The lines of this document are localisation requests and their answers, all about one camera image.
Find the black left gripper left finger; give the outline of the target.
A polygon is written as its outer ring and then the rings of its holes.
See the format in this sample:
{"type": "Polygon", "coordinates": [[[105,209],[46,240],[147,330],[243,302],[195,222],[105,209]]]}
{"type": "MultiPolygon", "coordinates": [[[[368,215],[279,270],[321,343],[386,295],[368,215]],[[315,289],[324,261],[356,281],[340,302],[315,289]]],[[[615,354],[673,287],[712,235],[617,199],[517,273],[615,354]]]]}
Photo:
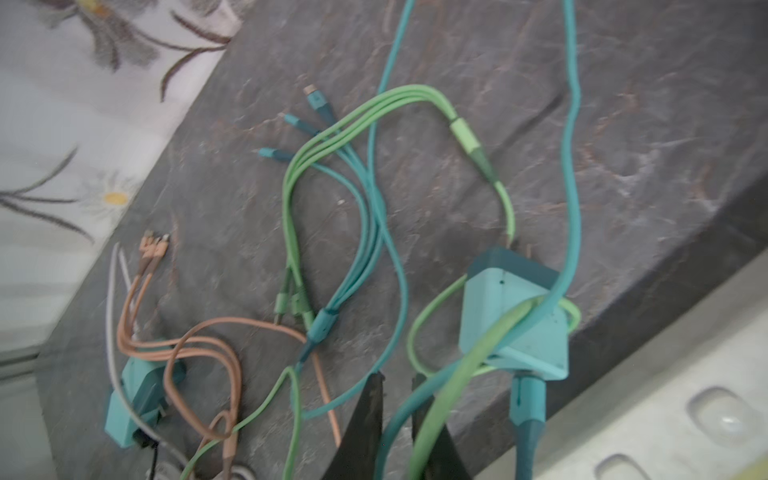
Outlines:
{"type": "Polygon", "coordinates": [[[381,373],[368,377],[350,423],[323,480],[372,480],[383,428],[383,382],[381,373]]]}

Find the teal charger with cable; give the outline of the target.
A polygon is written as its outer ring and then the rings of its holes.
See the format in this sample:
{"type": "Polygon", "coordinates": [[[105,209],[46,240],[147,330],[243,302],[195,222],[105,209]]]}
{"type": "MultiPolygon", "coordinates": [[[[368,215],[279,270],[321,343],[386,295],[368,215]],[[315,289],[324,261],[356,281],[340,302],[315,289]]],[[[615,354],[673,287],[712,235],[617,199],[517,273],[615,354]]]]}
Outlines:
{"type": "MultiPolygon", "coordinates": [[[[375,137],[378,121],[392,111],[411,103],[428,102],[437,107],[450,122],[454,137],[479,168],[482,175],[492,184],[501,200],[507,223],[507,239],[514,239],[516,224],[511,200],[504,186],[497,179],[488,156],[479,140],[465,120],[461,119],[454,107],[438,90],[424,85],[406,85],[388,89],[389,77],[394,68],[400,44],[405,35],[412,2],[406,2],[395,38],[381,77],[377,96],[358,107],[326,130],[316,134],[293,157],[284,177],[283,224],[287,248],[287,267],[297,288],[303,286],[300,273],[300,258],[297,234],[291,214],[291,201],[295,184],[300,176],[320,160],[337,154],[362,132],[368,134],[368,155],[375,155],[375,137]]],[[[430,395],[437,399],[429,408],[424,425],[417,434],[413,453],[409,461],[408,476],[411,479],[421,475],[428,456],[435,445],[439,430],[445,426],[448,416],[472,378],[493,370],[490,361],[524,333],[561,311],[565,315],[566,330],[572,332],[581,321],[579,308],[567,299],[566,293],[575,276],[582,240],[582,220],[573,162],[573,134],[581,106],[581,86],[578,72],[577,20],[575,6],[571,1],[562,4],[565,38],[566,74],[570,91],[570,105],[563,128],[560,162],[564,179],[568,242],[562,271],[556,276],[545,295],[520,300],[511,308],[499,314],[481,336],[471,341],[470,350],[460,360],[430,374],[424,385],[417,388],[397,410],[382,433],[377,451],[374,476],[382,478],[391,447],[408,416],[425,402],[430,395]]],[[[308,312],[305,324],[308,328],[308,346],[311,354],[314,347],[327,337],[334,325],[338,308],[359,288],[375,267],[382,245],[392,249],[394,243],[386,226],[386,209],[375,179],[375,167],[369,165],[363,170],[361,182],[369,193],[370,203],[362,208],[361,239],[363,246],[353,261],[350,270],[332,297],[329,305],[319,313],[308,312]]]]}

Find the white multicolour power strip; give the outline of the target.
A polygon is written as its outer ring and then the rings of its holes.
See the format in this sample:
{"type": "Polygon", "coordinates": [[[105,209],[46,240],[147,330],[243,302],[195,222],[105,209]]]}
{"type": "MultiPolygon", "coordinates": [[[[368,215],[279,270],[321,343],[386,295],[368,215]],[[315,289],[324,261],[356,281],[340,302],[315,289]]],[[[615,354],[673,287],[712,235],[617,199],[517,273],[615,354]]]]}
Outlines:
{"type": "Polygon", "coordinates": [[[766,256],[757,256],[552,417],[534,475],[765,478],[766,256]]]}

